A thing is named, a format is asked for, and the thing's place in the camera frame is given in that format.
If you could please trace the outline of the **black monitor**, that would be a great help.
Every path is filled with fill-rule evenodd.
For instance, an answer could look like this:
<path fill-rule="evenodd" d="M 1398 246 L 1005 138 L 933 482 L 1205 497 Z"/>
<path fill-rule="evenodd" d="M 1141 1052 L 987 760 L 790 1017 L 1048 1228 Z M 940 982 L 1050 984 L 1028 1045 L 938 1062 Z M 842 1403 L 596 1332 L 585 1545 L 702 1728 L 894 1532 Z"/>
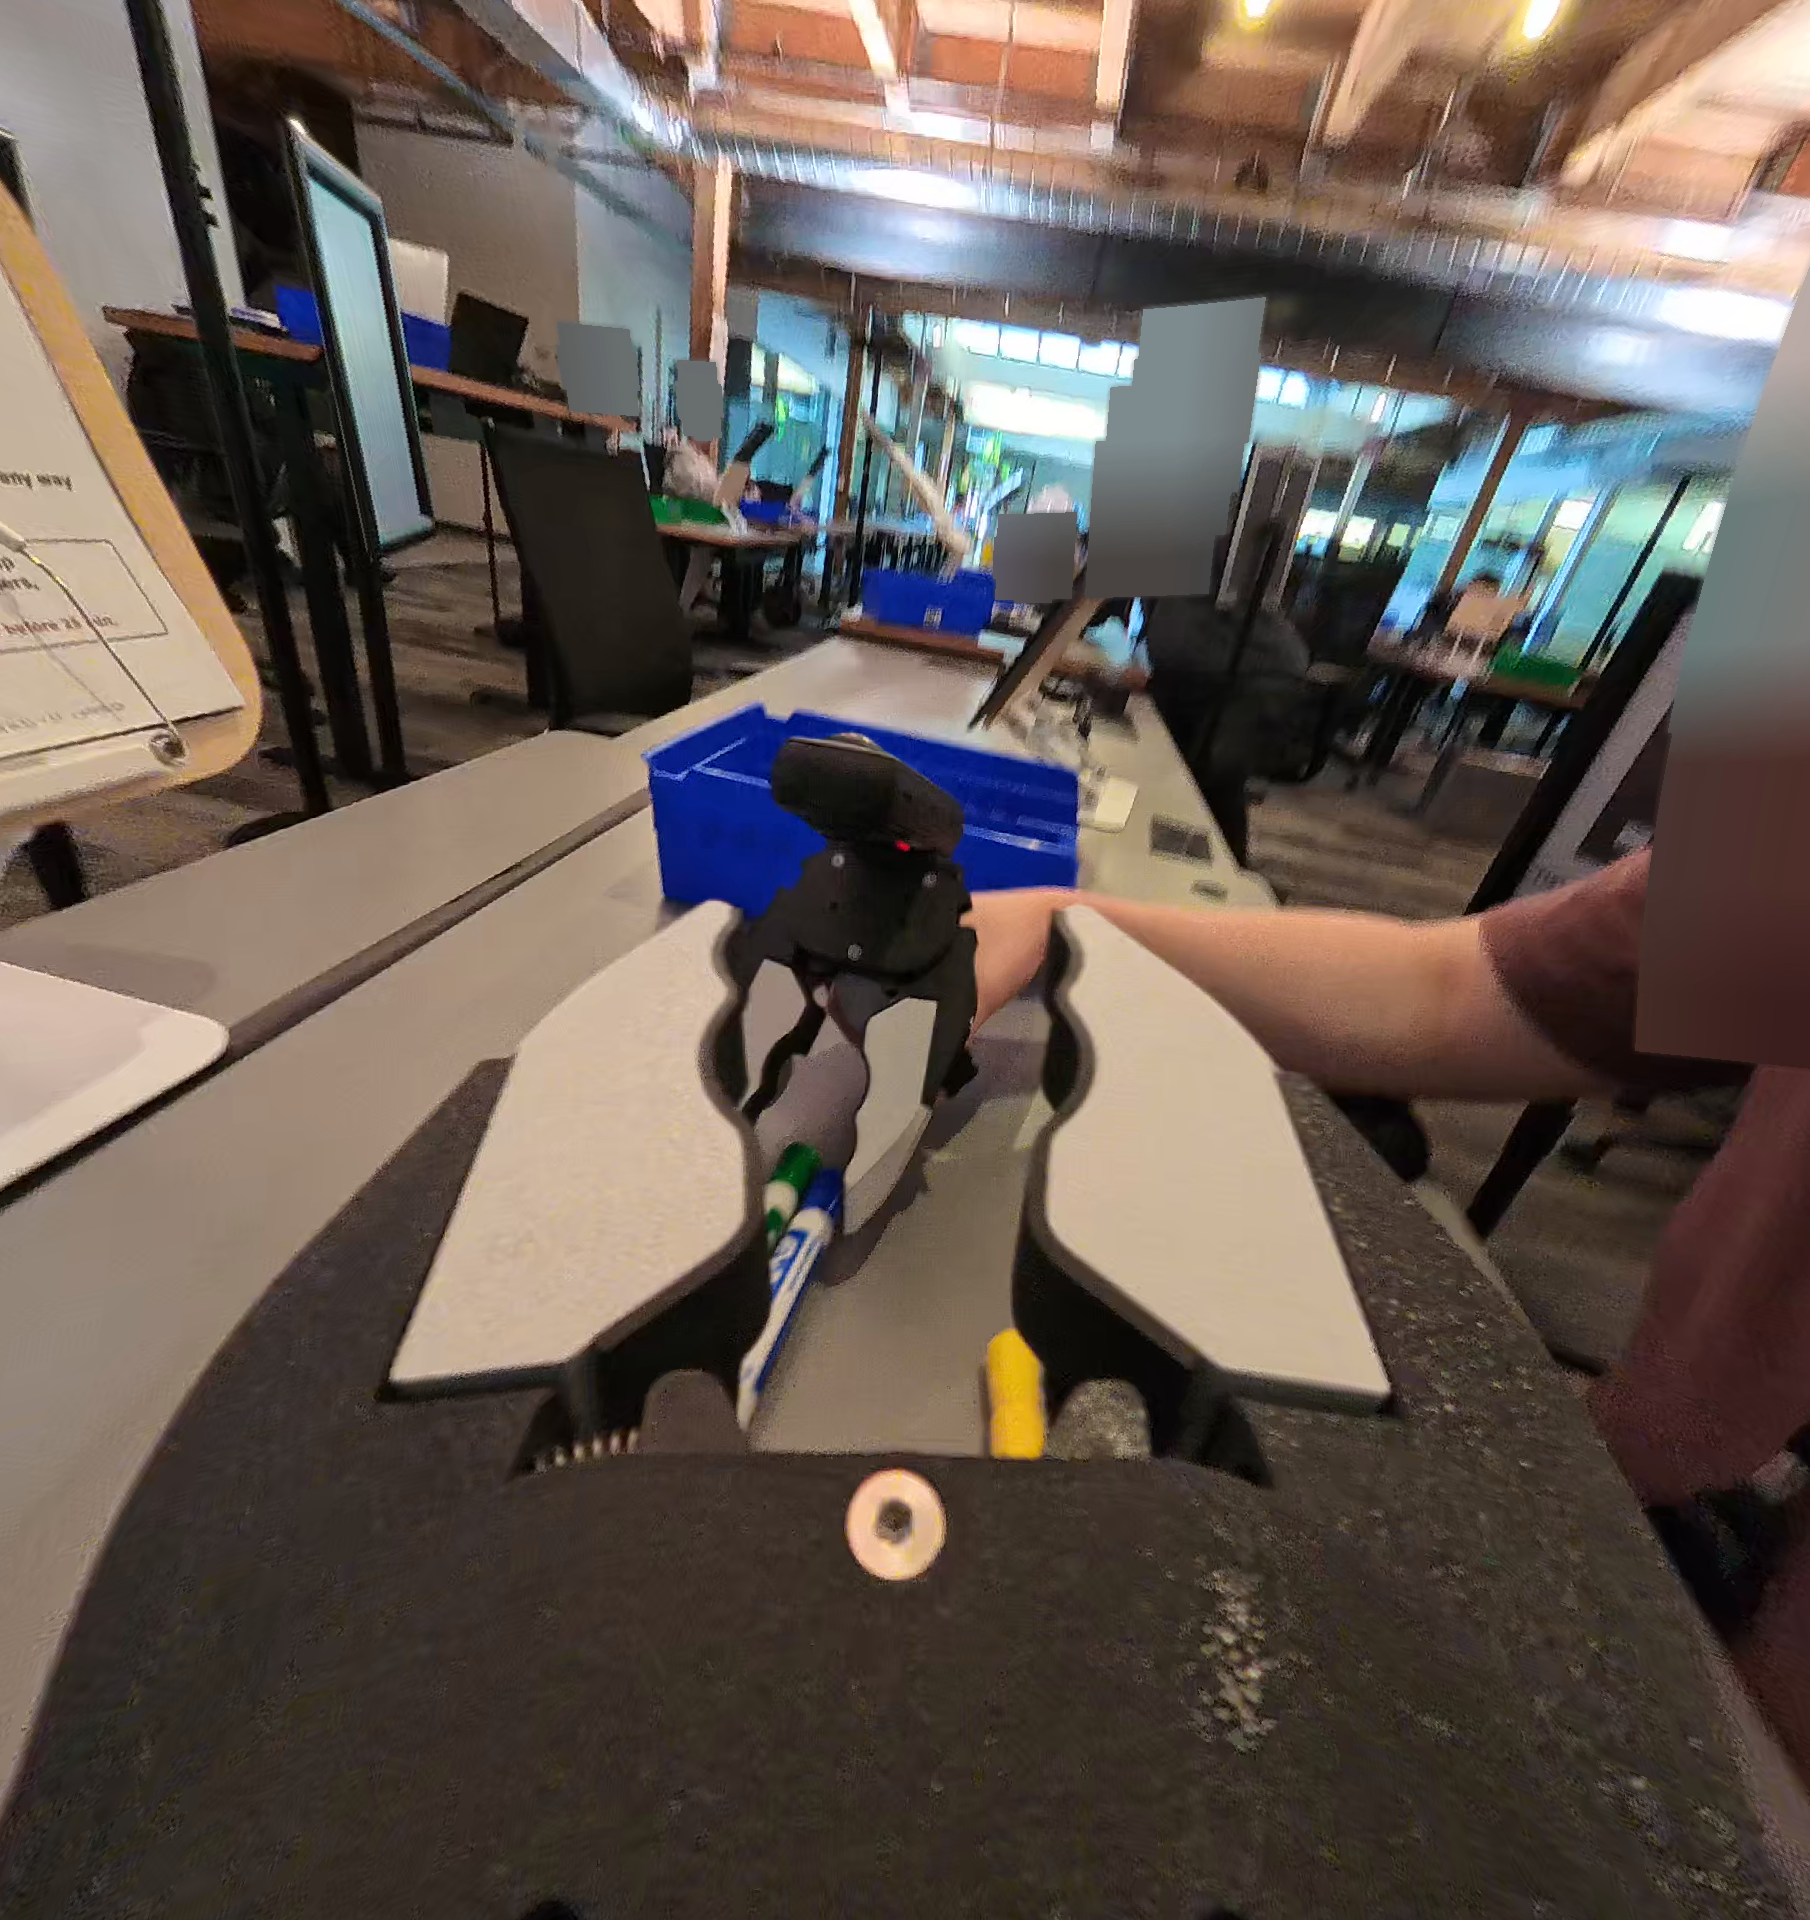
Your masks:
<path fill-rule="evenodd" d="M 447 373 L 521 392 L 527 388 L 523 352 L 531 322 L 514 308 L 466 291 L 457 292 L 448 322 Z"/>

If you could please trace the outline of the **whiteboard on stand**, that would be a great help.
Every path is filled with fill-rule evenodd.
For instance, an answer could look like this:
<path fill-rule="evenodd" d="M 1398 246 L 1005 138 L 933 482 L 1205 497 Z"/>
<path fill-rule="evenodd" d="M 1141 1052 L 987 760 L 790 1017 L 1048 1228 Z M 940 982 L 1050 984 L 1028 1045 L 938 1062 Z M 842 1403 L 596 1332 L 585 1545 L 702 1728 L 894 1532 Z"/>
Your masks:
<path fill-rule="evenodd" d="M 387 215 L 294 117 L 283 151 L 353 500 L 365 545 L 386 556 L 436 531 Z"/>

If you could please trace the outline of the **person's right forearm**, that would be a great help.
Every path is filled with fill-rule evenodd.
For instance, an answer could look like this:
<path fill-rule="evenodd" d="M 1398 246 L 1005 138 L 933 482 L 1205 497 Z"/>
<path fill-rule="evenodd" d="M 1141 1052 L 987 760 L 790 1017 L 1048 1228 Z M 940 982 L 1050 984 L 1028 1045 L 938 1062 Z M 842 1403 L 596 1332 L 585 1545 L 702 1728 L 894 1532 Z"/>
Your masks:
<path fill-rule="evenodd" d="M 1075 892 L 1326 1093 L 1564 1102 L 1604 1080 L 1516 1008 L 1477 923 L 1356 912 L 1199 912 Z"/>

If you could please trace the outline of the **black pole stand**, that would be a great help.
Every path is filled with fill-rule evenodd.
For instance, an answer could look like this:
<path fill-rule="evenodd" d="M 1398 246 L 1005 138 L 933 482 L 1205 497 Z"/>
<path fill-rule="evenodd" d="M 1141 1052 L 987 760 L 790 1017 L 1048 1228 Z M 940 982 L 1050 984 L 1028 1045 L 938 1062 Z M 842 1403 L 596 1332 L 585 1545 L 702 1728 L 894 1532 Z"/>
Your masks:
<path fill-rule="evenodd" d="M 188 283 L 191 347 L 201 368 L 215 444 L 238 513 L 243 558 L 268 649 L 271 688 L 298 786 L 298 808 L 234 830 L 229 845 L 238 846 L 327 814 L 336 803 L 327 781 L 329 766 L 343 779 L 371 792 L 389 790 L 403 779 L 403 774 L 380 770 L 371 756 L 359 649 L 343 602 L 343 581 L 380 585 L 384 578 L 381 566 L 365 558 L 341 485 L 322 479 L 311 405 L 316 377 L 311 372 L 268 373 L 272 447 L 283 456 L 289 485 L 298 580 L 318 668 L 318 691 L 311 693 L 294 633 L 274 522 L 268 515 L 265 458 L 254 432 L 254 365 L 242 359 L 234 341 L 167 10 L 158 3 L 127 3 L 123 9 Z"/>

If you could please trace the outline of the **clipboard with instruction sheet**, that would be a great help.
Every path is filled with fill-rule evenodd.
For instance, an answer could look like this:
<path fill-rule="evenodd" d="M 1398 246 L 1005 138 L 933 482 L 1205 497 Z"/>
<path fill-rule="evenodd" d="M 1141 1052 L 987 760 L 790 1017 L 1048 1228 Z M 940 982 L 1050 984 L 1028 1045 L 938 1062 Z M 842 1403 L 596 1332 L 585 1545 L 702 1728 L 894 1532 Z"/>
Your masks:
<path fill-rule="evenodd" d="M 0 837 L 208 779 L 261 729 L 248 643 L 0 179 Z"/>

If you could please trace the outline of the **blue dry erase marker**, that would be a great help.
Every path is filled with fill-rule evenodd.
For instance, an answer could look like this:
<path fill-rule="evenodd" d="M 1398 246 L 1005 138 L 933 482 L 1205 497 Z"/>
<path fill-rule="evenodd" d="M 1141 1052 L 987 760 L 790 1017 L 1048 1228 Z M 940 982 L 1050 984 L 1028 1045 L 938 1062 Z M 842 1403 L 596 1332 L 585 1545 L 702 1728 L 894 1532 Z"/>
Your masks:
<path fill-rule="evenodd" d="M 836 1168 L 822 1168 L 806 1185 L 797 1213 L 773 1244 L 767 1321 L 747 1353 L 738 1379 L 735 1413 L 743 1431 L 752 1424 L 804 1291 L 837 1238 L 842 1215 L 845 1175 Z"/>

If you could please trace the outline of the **black office chair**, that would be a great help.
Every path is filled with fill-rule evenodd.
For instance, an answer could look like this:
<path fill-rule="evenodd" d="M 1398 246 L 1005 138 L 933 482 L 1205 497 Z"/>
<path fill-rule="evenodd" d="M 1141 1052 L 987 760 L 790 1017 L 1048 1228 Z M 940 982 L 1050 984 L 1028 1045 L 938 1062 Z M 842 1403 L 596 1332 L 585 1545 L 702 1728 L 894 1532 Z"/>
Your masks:
<path fill-rule="evenodd" d="M 619 738 L 683 710 L 693 631 L 638 456 L 499 424 L 485 453 L 553 728 Z"/>

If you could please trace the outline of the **yellow highlighter marker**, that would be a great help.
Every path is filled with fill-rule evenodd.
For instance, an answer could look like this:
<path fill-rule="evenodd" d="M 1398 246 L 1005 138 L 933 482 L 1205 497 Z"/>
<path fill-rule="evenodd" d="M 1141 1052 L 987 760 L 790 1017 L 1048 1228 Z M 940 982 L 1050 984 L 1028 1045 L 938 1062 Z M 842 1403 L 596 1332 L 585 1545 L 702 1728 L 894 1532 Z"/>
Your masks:
<path fill-rule="evenodd" d="M 1046 1449 L 1044 1377 L 1034 1348 L 1016 1329 L 991 1337 L 981 1380 L 989 1458 L 1041 1460 Z"/>

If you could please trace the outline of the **person's right hand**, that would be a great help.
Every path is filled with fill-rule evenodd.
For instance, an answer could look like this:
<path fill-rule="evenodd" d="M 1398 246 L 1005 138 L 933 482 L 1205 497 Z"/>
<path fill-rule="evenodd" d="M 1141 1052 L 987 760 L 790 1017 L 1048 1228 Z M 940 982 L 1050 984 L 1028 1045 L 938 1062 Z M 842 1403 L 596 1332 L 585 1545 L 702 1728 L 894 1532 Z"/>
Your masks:
<path fill-rule="evenodd" d="M 974 937 L 974 1035 L 1032 987 L 1046 960 L 1055 915 L 1083 903 L 1084 895 L 1070 886 L 995 890 L 972 898 L 966 927 Z"/>

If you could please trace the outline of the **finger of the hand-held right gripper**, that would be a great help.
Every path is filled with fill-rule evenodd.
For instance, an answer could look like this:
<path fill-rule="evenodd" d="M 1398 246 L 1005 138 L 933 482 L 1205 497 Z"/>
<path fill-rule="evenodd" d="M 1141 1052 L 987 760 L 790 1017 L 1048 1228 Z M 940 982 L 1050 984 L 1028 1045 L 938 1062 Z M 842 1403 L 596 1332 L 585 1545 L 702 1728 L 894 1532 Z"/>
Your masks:
<path fill-rule="evenodd" d="M 748 1123 L 758 1123 L 781 1099 L 797 1065 L 809 1058 L 817 1042 L 825 1013 L 824 994 L 804 996 L 802 1013 L 767 1050 L 760 1076 L 743 1105 L 743 1115 Z"/>
<path fill-rule="evenodd" d="M 929 999 L 842 999 L 840 1032 L 866 1069 L 845 1166 L 842 1228 L 859 1234 L 916 1162 L 933 1110 L 974 1076 L 972 1015 Z"/>

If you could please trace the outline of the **large blue plastic bin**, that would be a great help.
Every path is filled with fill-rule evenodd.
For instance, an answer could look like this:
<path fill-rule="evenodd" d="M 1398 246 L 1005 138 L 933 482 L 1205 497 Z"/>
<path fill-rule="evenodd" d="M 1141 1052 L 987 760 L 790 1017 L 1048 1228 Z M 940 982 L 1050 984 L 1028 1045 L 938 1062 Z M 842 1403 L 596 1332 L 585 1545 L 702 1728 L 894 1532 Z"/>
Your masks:
<path fill-rule="evenodd" d="M 974 895 L 1080 884 L 1078 778 L 1050 763 L 831 713 L 750 704 L 645 752 L 661 892 L 758 913 L 822 851 L 822 834 L 773 803 L 790 738 L 856 734 L 948 792 L 966 830 L 955 863 Z"/>

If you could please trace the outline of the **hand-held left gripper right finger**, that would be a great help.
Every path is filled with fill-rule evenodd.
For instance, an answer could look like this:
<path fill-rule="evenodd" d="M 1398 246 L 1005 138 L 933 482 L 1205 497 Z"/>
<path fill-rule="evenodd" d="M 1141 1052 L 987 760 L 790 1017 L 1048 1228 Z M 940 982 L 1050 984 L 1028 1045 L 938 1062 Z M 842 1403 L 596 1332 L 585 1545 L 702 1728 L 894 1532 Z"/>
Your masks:
<path fill-rule="evenodd" d="M 1388 1413 L 1395 1388 L 1266 1050 L 1088 907 L 1055 913 L 1041 999 L 1046 1114 L 1011 1321 L 1046 1415 L 1113 1383 L 1153 1453 L 1222 1453 L 1249 1405 Z"/>

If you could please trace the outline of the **small blue plastic bin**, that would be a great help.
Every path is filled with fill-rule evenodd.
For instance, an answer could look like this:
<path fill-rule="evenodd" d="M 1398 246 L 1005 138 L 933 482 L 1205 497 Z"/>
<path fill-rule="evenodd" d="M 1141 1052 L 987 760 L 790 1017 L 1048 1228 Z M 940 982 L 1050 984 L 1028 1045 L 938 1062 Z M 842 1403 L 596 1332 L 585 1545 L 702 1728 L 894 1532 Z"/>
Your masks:
<path fill-rule="evenodd" d="M 985 569 L 866 567 L 860 578 L 863 620 L 887 627 L 970 641 L 991 625 L 995 604 L 995 581 Z"/>

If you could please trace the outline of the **black easel sign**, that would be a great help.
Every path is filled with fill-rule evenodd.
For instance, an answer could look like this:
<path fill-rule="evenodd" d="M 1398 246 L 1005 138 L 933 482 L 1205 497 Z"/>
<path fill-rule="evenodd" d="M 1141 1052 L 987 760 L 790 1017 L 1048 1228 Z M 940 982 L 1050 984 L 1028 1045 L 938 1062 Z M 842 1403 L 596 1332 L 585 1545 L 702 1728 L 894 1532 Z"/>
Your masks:
<path fill-rule="evenodd" d="M 1663 572 L 1652 584 L 1610 663 L 1565 723 L 1538 784 L 1519 808 L 1513 827 L 1470 897 L 1468 913 L 1491 912 L 1516 897 L 1534 873 L 1540 873 L 1545 851 L 1578 794 L 1588 786 L 1601 752 L 1638 698 L 1643 682 L 1677 649 L 1674 636 L 1695 606 L 1699 591 L 1701 578 L 1682 572 Z"/>

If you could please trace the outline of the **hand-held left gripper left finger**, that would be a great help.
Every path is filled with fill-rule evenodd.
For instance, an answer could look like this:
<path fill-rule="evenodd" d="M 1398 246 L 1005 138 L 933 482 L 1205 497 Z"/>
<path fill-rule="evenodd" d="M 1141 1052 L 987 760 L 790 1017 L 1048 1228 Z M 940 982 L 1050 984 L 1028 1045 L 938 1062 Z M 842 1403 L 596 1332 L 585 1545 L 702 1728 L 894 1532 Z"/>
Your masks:
<path fill-rule="evenodd" d="M 743 1448 L 741 1374 L 770 1317 L 743 934 L 725 905 L 683 912 L 525 1035 L 389 1399 L 542 1391 L 585 1444 L 678 1422 Z"/>

